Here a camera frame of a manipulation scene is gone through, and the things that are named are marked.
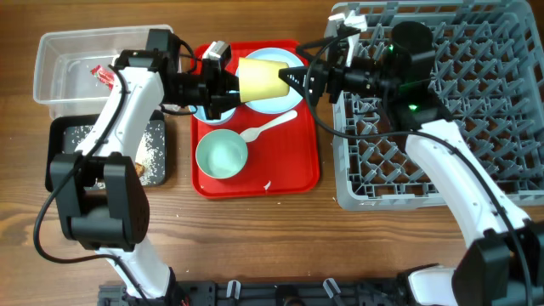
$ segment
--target white plastic utensil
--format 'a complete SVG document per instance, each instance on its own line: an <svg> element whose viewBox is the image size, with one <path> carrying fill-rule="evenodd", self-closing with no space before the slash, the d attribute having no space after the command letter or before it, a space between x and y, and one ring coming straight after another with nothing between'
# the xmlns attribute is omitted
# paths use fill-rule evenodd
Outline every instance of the white plastic utensil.
<svg viewBox="0 0 544 306"><path fill-rule="evenodd" d="M252 142L253 140L257 139L258 135L269 128L275 127L278 124L282 124L285 122L288 122L292 119L295 119L297 117L298 113L296 110L289 110L287 113L275 118L271 122L266 123L262 127L251 127L245 130L244 132L240 133L240 136L244 139L244 141Z"/></svg>

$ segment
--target spoon handle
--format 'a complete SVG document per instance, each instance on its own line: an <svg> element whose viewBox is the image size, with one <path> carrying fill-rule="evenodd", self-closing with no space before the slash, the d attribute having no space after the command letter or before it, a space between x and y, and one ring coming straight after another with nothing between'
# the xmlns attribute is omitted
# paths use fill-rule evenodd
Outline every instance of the spoon handle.
<svg viewBox="0 0 544 306"><path fill-rule="evenodd" d="M264 124L262 127L259 128L260 132L275 127L278 124L282 124L284 122L288 122L292 119L295 119L297 117L298 113L296 110L289 110L287 113L275 118L274 120Z"/></svg>

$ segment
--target dish rack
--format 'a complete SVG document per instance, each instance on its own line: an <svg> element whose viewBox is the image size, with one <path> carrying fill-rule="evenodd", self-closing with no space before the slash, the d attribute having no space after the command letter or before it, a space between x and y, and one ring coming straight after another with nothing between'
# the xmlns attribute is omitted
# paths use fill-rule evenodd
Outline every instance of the dish rack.
<svg viewBox="0 0 544 306"><path fill-rule="evenodd" d="M487 173L518 205L544 204L543 51L524 0L338 3L357 9L368 30L359 56L379 60L391 31L418 21L433 32L436 60L430 88L452 112ZM335 30L328 26L325 36ZM335 129L385 131L380 99L344 92L333 106ZM333 140L338 204L347 210L444 205L427 175L392 139Z"/></svg>

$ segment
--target yellow cylinder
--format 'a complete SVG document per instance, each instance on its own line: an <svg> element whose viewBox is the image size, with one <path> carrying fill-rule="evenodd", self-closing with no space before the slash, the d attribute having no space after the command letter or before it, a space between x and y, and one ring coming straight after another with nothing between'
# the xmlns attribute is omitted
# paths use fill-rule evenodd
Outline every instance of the yellow cylinder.
<svg viewBox="0 0 544 306"><path fill-rule="evenodd" d="M238 78L241 102L276 98L289 94L289 85L278 77L279 70L288 67L289 65L284 62L240 58Z"/></svg>

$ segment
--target wooden tabletop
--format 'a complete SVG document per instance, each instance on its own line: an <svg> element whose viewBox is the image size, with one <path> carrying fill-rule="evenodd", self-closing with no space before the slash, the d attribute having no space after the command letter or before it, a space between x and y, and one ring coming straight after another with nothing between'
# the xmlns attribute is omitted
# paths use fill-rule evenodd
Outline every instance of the wooden tabletop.
<svg viewBox="0 0 544 306"><path fill-rule="evenodd" d="M44 168L51 119L32 98L40 36L111 26L168 24L192 46L226 42L320 37L330 1L68 0L0 7L0 304L95 305L98 286L119 283L106 261L58 265L40 258L31 232L48 195ZM533 1L539 27L544 3ZM320 117L332 124L331 107ZM456 265L465 246L446 207L409 212L347 212L335 202L330 143L318 129L321 179L301 195L208 201L190 183L188 117L167 118L172 175L146 189L149 237L182 281L317 281L393 276L404 269ZM544 219L544 207L526 209ZM63 258L88 254L60 231L53 205L42 227L48 252Z"/></svg>

